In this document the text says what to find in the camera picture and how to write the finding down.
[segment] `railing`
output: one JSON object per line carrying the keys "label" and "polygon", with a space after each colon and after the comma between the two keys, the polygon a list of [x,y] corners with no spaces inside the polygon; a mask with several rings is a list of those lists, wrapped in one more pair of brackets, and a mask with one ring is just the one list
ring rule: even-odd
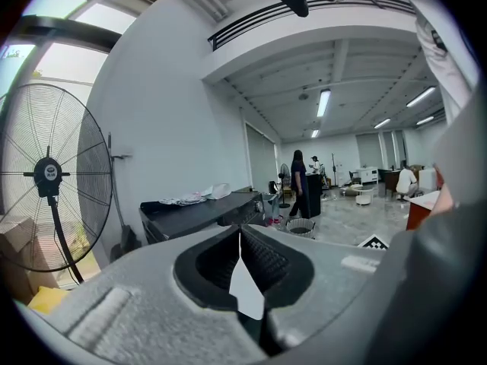
{"label": "railing", "polygon": [[[387,9],[392,11],[400,11],[405,14],[415,15],[414,8],[408,2],[403,0],[344,0],[341,2],[326,2],[324,0],[307,0],[310,10],[323,9],[328,7],[349,7],[357,5],[368,5],[378,9]],[[222,28],[217,33],[208,38],[208,41],[213,47],[213,51],[222,47],[225,43],[234,40],[243,33],[252,30],[267,22],[279,19],[280,17],[294,14],[284,3],[277,3],[265,8],[261,8],[251,14],[248,14],[233,23],[230,23],[225,28]]]}

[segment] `white cabinet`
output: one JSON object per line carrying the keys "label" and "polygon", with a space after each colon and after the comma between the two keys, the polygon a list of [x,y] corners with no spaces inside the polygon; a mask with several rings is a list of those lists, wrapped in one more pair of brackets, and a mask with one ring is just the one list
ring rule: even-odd
{"label": "white cabinet", "polygon": [[376,167],[362,167],[361,169],[357,169],[357,173],[362,184],[379,182],[379,171]]}

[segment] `yellow cloth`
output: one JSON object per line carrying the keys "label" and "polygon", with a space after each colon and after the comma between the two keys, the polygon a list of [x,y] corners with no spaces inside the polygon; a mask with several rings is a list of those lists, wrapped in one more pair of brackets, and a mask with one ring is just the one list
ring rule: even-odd
{"label": "yellow cloth", "polygon": [[39,287],[39,292],[30,301],[28,307],[40,313],[49,314],[68,293],[67,290],[59,288]]}

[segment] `gray floor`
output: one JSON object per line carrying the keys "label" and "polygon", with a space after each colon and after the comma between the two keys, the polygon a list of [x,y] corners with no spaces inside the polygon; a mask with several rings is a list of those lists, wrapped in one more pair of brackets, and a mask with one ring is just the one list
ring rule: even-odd
{"label": "gray floor", "polygon": [[[383,183],[378,185],[371,205],[359,206],[355,197],[345,197],[340,192],[339,188],[327,191],[327,200],[321,202],[321,215],[311,218],[316,223],[316,240],[356,246],[375,234],[390,243],[395,234],[406,229],[409,203],[391,198],[390,192],[385,197]],[[290,210],[281,208],[285,220]]]}

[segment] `fan stand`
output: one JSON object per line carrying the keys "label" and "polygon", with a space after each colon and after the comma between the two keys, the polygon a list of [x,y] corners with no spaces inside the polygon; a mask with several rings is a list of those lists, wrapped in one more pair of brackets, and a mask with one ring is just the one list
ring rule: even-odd
{"label": "fan stand", "polygon": [[282,191],[282,203],[279,205],[279,208],[289,208],[291,207],[290,204],[285,202],[284,199],[284,177],[281,178],[281,191]]}
{"label": "fan stand", "polygon": [[54,158],[49,156],[50,146],[47,146],[46,156],[37,161],[33,172],[24,173],[25,177],[33,177],[39,197],[47,198],[47,204],[51,207],[53,213],[54,227],[61,244],[61,249],[64,252],[66,265],[72,270],[78,283],[82,283],[83,277],[76,267],[75,261],[72,258],[69,246],[66,242],[64,232],[62,231],[61,220],[59,219],[58,203],[54,196],[59,196],[59,184],[61,184],[62,176],[70,176],[70,173],[63,173],[60,165]]}

